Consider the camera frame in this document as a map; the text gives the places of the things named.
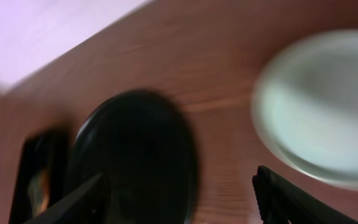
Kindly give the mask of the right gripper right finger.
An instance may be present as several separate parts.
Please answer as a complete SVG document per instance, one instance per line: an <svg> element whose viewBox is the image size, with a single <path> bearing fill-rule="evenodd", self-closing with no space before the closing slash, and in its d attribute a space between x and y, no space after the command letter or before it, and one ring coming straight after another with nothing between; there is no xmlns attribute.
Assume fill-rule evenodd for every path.
<svg viewBox="0 0 358 224"><path fill-rule="evenodd" d="M252 184L263 224L358 224L265 166Z"/></svg>

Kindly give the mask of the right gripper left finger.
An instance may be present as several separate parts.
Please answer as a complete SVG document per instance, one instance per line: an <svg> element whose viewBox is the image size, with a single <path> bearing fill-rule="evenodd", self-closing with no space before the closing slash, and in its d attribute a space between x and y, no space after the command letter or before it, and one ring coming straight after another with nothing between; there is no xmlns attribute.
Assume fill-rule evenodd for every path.
<svg viewBox="0 0 358 224"><path fill-rule="evenodd" d="M98 173L24 224L102 224L106 219L109 196L109 183L102 173Z"/></svg>

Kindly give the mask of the orange green scrub sponge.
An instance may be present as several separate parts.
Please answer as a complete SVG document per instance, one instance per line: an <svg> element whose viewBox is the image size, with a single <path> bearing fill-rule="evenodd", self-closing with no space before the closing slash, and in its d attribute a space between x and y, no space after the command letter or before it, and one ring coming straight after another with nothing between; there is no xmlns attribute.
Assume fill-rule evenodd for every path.
<svg viewBox="0 0 358 224"><path fill-rule="evenodd" d="M46 211L50 201L50 180L46 169L36 173L29 182L27 195L32 207L32 216Z"/></svg>

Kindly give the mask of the light green plate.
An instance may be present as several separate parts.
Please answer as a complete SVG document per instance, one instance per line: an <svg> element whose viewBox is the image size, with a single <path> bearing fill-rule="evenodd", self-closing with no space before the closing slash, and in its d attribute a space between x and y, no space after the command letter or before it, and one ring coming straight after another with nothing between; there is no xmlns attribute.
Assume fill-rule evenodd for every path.
<svg viewBox="0 0 358 224"><path fill-rule="evenodd" d="M257 80L251 114L286 165L358 191L358 29L311 35L276 54Z"/></svg>

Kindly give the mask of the rectangular black tray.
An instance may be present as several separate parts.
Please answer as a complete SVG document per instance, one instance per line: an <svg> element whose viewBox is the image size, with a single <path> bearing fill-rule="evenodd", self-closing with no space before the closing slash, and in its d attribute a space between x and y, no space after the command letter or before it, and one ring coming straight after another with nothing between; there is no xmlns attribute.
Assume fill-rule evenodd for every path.
<svg viewBox="0 0 358 224"><path fill-rule="evenodd" d="M63 197L70 134L49 129L24 141L9 223L24 223Z"/></svg>

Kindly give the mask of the round black tray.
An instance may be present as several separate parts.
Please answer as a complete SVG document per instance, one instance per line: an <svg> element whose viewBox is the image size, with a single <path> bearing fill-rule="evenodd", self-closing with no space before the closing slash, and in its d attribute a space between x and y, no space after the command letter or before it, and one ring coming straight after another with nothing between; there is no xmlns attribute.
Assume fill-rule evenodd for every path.
<svg viewBox="0 0 358 224"><path fill-rule="evenodd" d="M101 104L80 128L64 190L102 173L109 181L106 223L186 224L197 194L191 129L169 99L133 90Z"/></svg>

